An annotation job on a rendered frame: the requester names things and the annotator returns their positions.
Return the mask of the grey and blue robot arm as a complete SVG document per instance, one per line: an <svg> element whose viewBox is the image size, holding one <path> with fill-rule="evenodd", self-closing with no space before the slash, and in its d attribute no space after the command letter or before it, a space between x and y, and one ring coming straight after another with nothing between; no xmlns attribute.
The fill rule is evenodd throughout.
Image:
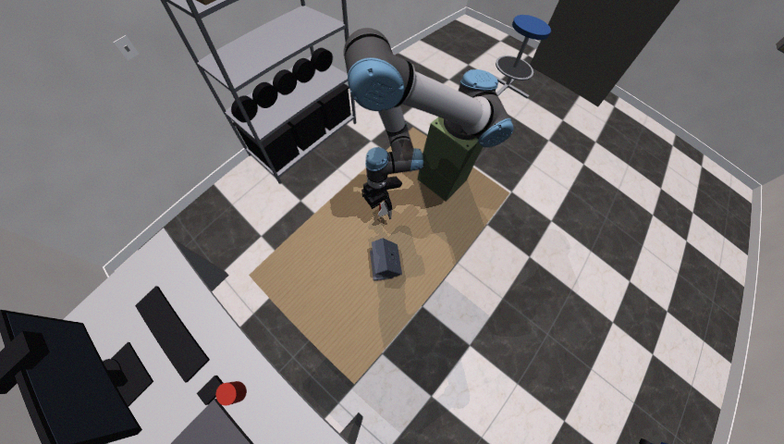
<svg viewBox="0 0 784 444"><path fill-rule="evenodd" d="M393 55L383 36L375 29L359 29L344 47L351 94L363 108L378 111L392 149L387 152L374 147L368 151L365 165L372 188L400 188L402 182L387 175L423 167L423 153L411 143L400 107L403 103L443 118L451 135L462 140L477 138L483 147L499 145L512 134L514 127L496 94L498 80L493 74L469 70L457 91L416 72L411 62Z"/></svg>

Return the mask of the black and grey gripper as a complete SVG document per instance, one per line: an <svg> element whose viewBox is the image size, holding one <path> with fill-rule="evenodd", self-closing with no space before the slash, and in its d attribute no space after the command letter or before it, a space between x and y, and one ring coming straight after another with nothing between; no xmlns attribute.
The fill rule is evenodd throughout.
<svg viewBox="0 0 784 444"><path fill-rule="evenodd" d="M363 184L363 189L364 190L363 189L361 190L362 191L362 197L364 196L364 199L372 207L372 209L374 209L376 206L378 206L381 203L380 204L381 210L379 211L378 215L379 216L388 215L389 219L391 219L391 216L392 216L392 203L391 203L391 201L389 199L389 194L388 194L387 190L384 191L384 188L386 187L386 185L383 188L380 188L380 189L375 189L375 188L372 188L372 187L370 189L370 187L371 186L368 184L368 182ZM376 190L381 190L381 191L376 191Z"/></svg>

